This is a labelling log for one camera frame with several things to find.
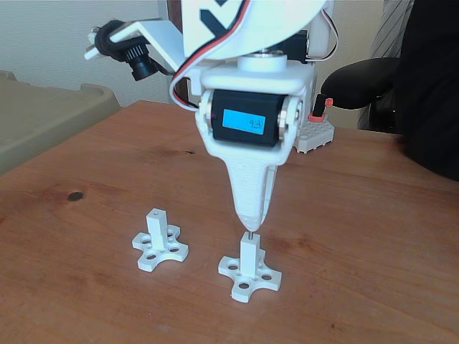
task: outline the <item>gray plastic tray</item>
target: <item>gray plastic tray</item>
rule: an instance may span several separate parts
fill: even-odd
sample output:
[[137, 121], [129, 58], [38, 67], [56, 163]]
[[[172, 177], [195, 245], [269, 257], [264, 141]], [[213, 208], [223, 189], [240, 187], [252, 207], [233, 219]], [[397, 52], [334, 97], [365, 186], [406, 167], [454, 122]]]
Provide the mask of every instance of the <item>gray plastic tray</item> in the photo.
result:
[[107, 87], [82, 84], [78, 91], [35, 87], [0, 70], [0, 173], [119, 110]]

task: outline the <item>white 3d printed part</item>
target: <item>white 3d printed part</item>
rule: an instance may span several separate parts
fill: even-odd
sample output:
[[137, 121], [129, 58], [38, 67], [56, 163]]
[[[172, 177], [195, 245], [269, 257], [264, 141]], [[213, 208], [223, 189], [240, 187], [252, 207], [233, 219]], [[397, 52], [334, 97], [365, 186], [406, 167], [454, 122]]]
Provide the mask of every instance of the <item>white 3d printed part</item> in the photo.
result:
[[278, 291], [282, 273], [265, 265], [266, 252], [260, 249], [260, 235], [245, 232], [241, 239], [240, 259], [223, 257], [218, 272], [234, 281], [231, 297], [239, 302], [249, 302], [252, 293], [261, 288]]
[[132, 241], [134, 249], [143, 254], [137, 261], [138, 268], [152, 272], [164, 260], [183, 262], [188, 255], [188, 245], [177, 241], [180, 228], [167, 224], [166, 212], [153, 209], [146, 216], [148, 233], [139, 233]]

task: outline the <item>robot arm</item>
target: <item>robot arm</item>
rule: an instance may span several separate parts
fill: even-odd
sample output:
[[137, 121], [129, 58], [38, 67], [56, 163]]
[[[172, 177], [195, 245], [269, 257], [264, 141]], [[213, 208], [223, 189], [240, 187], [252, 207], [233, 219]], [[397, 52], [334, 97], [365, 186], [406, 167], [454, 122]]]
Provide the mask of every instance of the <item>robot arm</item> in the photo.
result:
[[[251, 232], [265, 220], [277, 167], [308, 121], [314, 62], [329, 57], [332, 11], [333, 1], [326, 0], [182, 1], [183, 35], [161, 20], [127, 23], [109, 35], [112, 43], [145, 37], [176, 71], [170, 95], [196, 113], [206, 149], [225, 162], [237, 215]], [[310, 53], [303, 63], [271, 48], [310, 23]], [[97, 56], [96, 47], [85, 55]], [[192, 93], [202, 96], [199, 107], [176, 94], [175, 84], [184, 77]]]

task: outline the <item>black fabric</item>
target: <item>black fabric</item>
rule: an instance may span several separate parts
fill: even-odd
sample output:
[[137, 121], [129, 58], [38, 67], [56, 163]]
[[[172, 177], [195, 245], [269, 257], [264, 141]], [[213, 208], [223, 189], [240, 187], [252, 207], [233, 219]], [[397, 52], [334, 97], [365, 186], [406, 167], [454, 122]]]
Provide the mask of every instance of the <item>black fabric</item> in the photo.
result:
[[406, 154], [459, 181], [458, 0], [416, 0], [394, 80]]
[[398, 63], [395, 57], [385, 57], [342, 67], [325, 80], [321, 93], [332, 97], [338, 108], [364, 108], [392, 88]]

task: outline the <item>black servo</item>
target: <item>black servo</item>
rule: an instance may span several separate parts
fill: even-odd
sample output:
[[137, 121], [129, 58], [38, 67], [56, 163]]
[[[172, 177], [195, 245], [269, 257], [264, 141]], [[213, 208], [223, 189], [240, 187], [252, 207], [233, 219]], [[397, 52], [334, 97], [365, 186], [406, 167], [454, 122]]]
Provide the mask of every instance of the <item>black servo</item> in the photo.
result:
[[285, 95], [215, 90], [211, 123], [215, 140], [274, 147]]

